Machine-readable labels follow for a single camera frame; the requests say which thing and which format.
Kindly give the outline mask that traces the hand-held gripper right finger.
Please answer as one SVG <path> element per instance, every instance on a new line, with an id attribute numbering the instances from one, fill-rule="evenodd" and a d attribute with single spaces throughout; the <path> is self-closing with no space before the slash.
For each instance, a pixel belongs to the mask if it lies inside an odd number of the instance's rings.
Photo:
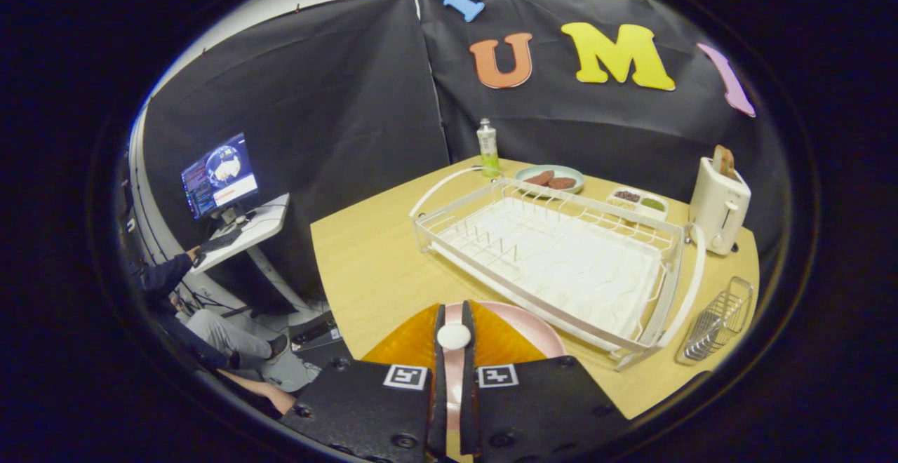
<path id="1" fill-rule="evenodd" d="M 478 366 L 485 319 L 462 304 L 460 450 L 474 459 L 600 459 L 629 421 L 574 356 Z"/>

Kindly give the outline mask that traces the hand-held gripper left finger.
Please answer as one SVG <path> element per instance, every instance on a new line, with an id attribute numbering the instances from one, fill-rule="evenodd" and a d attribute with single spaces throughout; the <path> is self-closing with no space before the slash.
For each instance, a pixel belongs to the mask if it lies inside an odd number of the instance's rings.
<path id="1" fill-rule="evenodd" d="M 315 443 L 375 462 L 436 462 L 446 452 L 446 376 L 436 333 L 445 306 L 401 323 L 365 357 L 334 358 L 280 422 Z"/>

